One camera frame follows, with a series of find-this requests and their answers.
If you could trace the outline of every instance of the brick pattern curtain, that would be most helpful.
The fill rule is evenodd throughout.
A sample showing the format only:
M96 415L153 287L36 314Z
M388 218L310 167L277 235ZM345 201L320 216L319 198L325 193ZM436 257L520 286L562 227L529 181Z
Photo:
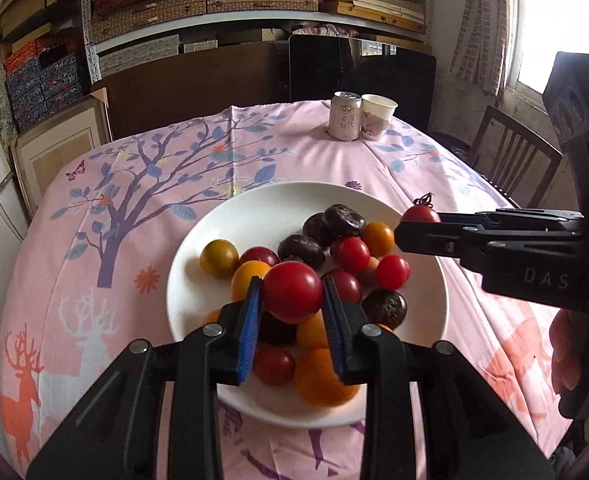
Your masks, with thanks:
M466 0L450 71L497 95L505 84L507 0Z

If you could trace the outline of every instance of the tablecloth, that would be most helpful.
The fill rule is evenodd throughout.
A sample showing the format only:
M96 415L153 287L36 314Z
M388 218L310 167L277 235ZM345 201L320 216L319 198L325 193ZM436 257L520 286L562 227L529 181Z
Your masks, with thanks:
M508 206L409 124L393 119L380 142L340 142L326 133L328 114L327 102L231 107L114 141L56 177L21 247L2 318L0 405L19 472L128 342L172 340L164 298L172 258L222 201L272 182L314 180L352 187L401 212L428 191L441 211ZM555 309L486 294L478 275L441 262L447 338L551 453L568 427L550 386ZM362 422L286 430L225 406L219 418L228 479L358 477ZM166 476L167 421L164 409L159 478ZM417 461L424 476L421 453Z

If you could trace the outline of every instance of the white plate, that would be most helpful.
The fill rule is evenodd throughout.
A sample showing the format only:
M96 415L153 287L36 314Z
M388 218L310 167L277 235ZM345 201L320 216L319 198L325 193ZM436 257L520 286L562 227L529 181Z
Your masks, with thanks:
M217 206L188 233L175 255L168 279L168 319L175 341L203 324L212 310L230 302L229 280L207 276L199 254L212 240L231 241L242 254L254 246L276 252L279 242L301 232L303 222L333 204L350 206L368 222L384 222L394 228L401 215L383 202L344 186L318 182L285 182L246 191ZM409 280L401 288L407 300L405 321L394 332L403 341L432 346L441 339L448 319L448 294L439 261L434 256L405 254L411 266ZM266 386L251 375L241 387L218 387L219 398L270 424L290 428L327 428L352 424L365 418L362 386L353 400L331 410L303 402L294 388Z

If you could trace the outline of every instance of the wooden chair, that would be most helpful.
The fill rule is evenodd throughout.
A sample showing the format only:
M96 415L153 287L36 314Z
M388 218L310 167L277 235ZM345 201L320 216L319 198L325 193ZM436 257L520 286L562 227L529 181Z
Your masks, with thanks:
M510 195L523 179L534 156L537 152L541 152L549 158L548 167L527 204L528 209L537 208L561 163L561 152L547 140L530 130L530 128L523 126L520 122L515 121L500 110L488 106L485 109L485 115L481 121L481 126L479 126L479 131L474 139L472 148L469 150L467 163L472 168L479 161L479 149L490 121L500 123L505 129L503 130L503 136L501 137L497 154L492 163L492 168L485 178L504 197L510 200L514 206L519 207L511 199Z

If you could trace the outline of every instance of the white deer print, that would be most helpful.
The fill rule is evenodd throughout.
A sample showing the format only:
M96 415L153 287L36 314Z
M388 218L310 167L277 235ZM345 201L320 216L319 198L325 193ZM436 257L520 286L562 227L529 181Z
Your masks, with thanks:
M67 298L61 298L57 310L65 332L73 336L82 348L81 366L78 376L51 374L45 370L39 374L38 389L42 399L40 425L46 416L61 422L108 367L113 359L101 336L113 334L120 328L114 323L115 311L108 310L108 300L104 299L100 308L95 308L93 288L74 307L76 322L73 324L65 316L67 301Z

